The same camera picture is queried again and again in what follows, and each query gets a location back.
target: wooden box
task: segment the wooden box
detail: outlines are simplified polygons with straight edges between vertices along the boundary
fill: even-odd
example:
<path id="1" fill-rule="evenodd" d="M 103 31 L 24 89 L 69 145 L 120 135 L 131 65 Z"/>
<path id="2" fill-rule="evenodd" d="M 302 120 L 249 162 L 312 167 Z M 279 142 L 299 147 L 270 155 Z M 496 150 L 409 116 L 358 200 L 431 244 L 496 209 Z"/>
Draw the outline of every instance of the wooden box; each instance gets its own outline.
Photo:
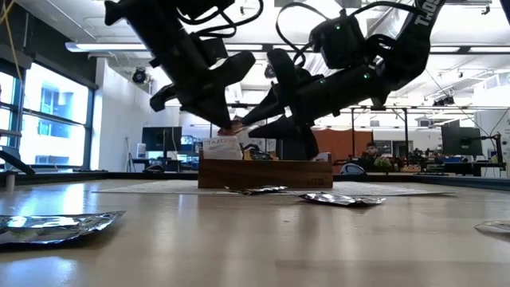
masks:
<path id="1" fill-rule="evenodd" d="M 198 188 L 333 188 L 328 162 L 200 159 Z"/>

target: person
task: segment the person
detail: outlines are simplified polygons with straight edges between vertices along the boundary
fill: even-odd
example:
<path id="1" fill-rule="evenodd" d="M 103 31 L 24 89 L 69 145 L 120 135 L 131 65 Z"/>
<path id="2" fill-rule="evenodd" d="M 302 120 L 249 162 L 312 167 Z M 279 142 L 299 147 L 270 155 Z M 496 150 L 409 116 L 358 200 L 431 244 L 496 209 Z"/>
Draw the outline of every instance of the person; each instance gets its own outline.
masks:
<path id="1" fill-rule="evenodd" d="M 367 156 L 376 158 L 379 155 L 379 149 L 374 142 L 367 143 Z"/>
<path id="2" fill-rule="evenodd" d="M 359 165 L 365 169 L 365 171 L 375 170 L 375 159 L 379 156 L 379 150 L 374 142 L 367 143 L 366 151 L 361 155 L 359 159 Z"/>

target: gray mat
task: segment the gray mat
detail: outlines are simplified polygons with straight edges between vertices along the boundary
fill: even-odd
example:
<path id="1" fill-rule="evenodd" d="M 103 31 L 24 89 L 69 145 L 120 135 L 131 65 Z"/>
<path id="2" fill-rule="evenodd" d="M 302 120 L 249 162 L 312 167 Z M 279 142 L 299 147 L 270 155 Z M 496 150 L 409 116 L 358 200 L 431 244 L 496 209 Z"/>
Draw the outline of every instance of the gray mat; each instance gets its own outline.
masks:
<path id="1" fill-rule="evenodd" d="M 195 180 L 167 180 L 153 183 L 136 184 L 129 187 L 117 187 L 96 192 L 108 193 L 147 193 L 147 194 L 176 194 L 176 195 L 235 195 L 224 189 L 198 189 Z M 448 191 L 424 191 L 404 187 L 392 187 L 371 183 L 339 182 L 334 183 L 332 189 L 289 189 L 293 194 L 312 192 L 331 192 L 348 196 L 396 196 L 396 195 L 441 195 L 451 194 Z"/>

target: foil packet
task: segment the foil packet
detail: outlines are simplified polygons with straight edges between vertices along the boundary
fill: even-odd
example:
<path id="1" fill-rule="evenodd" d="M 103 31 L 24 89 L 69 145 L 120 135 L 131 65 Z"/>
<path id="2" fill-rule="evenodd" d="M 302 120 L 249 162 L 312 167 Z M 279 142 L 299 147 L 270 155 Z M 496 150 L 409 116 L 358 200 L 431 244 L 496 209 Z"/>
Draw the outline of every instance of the foil packet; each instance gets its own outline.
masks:
<path id="1" fill-rule="evenodd" d="M 101 231 L 120 218 L 124 212 L 49 216 L 0 215 L 0 245 L 61 243 Z"/>
<path id="2" fill-rule="evenodd" d="M 254 188 L 231 188 L 231 187 L 225 188 L 231 192 L 235 192 L 241 195 L 267 195 L 273 193 L 281 193 L 287 189 L 287 187 L 277 186 L 262 186 Z"/>
<path id="3" fill-rule="evenodd" d="M 482 222 L 475 226 L 476 230 L 479 231 L 496 231 L 500 233 L 510 233 L 510 221 L 508 220 L 495 220 L 495 221 L 488 221 L 488 222 Z"/>
<path id="4" fill-rule="evenodd" d="M 374 206 L 386 201 L 384 198 L 351 197 L 327 193 L 298 195 L 298 197 L 311 202 L 337 206 Z"/>

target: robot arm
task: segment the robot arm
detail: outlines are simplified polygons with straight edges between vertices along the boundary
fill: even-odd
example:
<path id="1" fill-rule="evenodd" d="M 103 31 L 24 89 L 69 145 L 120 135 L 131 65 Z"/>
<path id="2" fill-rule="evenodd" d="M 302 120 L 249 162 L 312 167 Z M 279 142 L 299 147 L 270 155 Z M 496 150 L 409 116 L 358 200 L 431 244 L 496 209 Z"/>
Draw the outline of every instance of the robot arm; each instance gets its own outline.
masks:
<path id="1" fill-rule="evenodd" d="M 309 159 L 318 154 L 310 130 L 314 121 L 362 100 L 372 99 L 382 107 L 390 92 L 409 84 L 425 71 L 430 52 L 430 34 L 445 0 L 421 0 L 420 10 L 409 13 L 396 39 L 373 35 L 364 39 L 358 22 L 341 12 L 339 18 L 326 21 L 311 33 L 314 52 L 321 52 L 330 69 L 342 69 L 329 77 L 312 77 L 293 62 L 283 50 L 268 53 L 277 75 L 267 97 L 244 119 L 252 124 L 284 113 L 292 116 L 251 131 L 251 137 L 300 140 Z M 382 58 L 377 64 L 375 57 Z"/>
<path id="2" fill-rule="evenodd" d="M 342 10 L 340 17 L 321 23 L 310 33 L 310 45 L 307 46 L 311 46 L 316 53 L 322 53 L 328 68 L 340 70 L 329 77 L 312 76 L 299 65 L 295 66 L 282 49 L 270 51 L 267 57 L 278 84 L 273 85 L 267 97 L 242 123 L 249 125 L 284 114 L 286 107 L 291 109 L 292 116 L 282 116 L 276 122 L 252 131 L 250 136 L 299 139 L 304 143 L 308 158 L 316 156 L 318 148 L 310 129 L 315 120 L 330 113 L 338 116 L 340 109 L 368 98 L 382 107 L 390 92 L 399 90 L 423 73 L 430 52 L 430 33 L 445 1 L 417 0 L 418 7 L 379 1 L 364 6 L 351 15 Z M 231 127 L 225 87 L 241 81 L 255 63 L 255 59 L 247 51 L 228 57 L 221 38 L 216 37 L 217 34 L 210 34 L 213 38 L 203 41 L 200 35 L 188 34 L 179 20 L 193 21 L 213 7 L 217 7 L 218 12 L 211 16 L 221 14 L 226 18 L 222 11 L 233 2 L 234 0 L 105 2 L 105 23 L 109 26 L 125 18 L 155 57 L 151 65 L 161 66 L 173 82 L 151 99 L 151 107 L 155 111 L 164 109 L 167 100 L 177 97 L 182 104 L 182 110 L 219 127 Z M 365 39 L 355 15 L 381 5 L 408 10 L 410 13 L 396 39 L 384 35 L 373 35 Z M 188 15 L 191 20 L 183 18 L 179 11 Z M 206 22 L 211 16 L 196 22 Z M 382 60 L 375 63 L 377 56 Z M 227 60 L 218 68 L 210 69 L 220 57 Z"/>
<path id="3" fill-rule="evenodd" d="M 221 38 L 203 41 L 197 34 L 188 34 L 182 27 L 183 13 L 191 20 L 217 7 L 222 12 L 234 0 L 121 0 L 106 1 L 105 24 L 113 25 L 124 18 L 151 52 L 152 67 L 161 66 L 172 80 L 152 99 L 155 111 L 165 108 L 165 102 L 178 98 L 181 109 L 223 127 L 230 128 L 230 116 L 225 100 L 225 87 L 241 81 L 255 64 L 246 51 L 233 57 Z M 227 60 L 210 69 L 218 58 Z"/>

